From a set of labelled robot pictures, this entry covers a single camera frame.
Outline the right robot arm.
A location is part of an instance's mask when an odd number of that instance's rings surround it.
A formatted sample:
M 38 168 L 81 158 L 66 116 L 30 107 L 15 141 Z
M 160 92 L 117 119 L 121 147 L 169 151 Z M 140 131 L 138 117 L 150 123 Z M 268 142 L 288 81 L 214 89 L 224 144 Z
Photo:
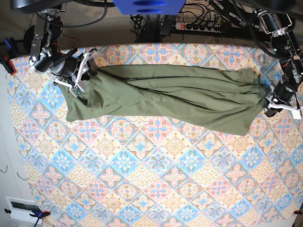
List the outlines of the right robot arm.
M 24 45 L 30 53 L 30 66 L 37 73 L 51 72 L 55 75 L 54 84 L 68 88 L 78 96 L 85 91 L 85 81 L 96 72 L 89 59 L 95 48 L 74 57 L 76 48 L 68 53 L 59 50 L 58 38 L 62 34 L 63 23 L 59 12 L 63 11 L 64 0 L 12 0 L 12 10 L 23 13 L 37 13 L 36 24 L 25 35 Z

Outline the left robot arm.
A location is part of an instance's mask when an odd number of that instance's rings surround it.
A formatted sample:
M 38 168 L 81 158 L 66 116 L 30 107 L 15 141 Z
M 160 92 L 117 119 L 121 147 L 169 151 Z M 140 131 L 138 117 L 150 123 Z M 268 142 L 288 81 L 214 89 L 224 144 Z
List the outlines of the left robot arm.
M 270 57 L 279 60 L 283 75 L 280 80 L 271 85 L 267 95 L 267 107 L 264 113 L 273 117 L 282 110 L 288 110 L 294 119 L 300 120 L 303 116 L 303 107 L 298 101 L 291 106 L 290 101 L 297 97 L 296 93 L 303 82 L 303 52 L 293 34 L 295 19 L 289 12 L 295 7 L 294 0 L 233 0 L 238 15 L 244 21 L 259 49 Z M 272 51 L 269 51 L 258 40 L 255 22 L 260 25 L 270 37 Z

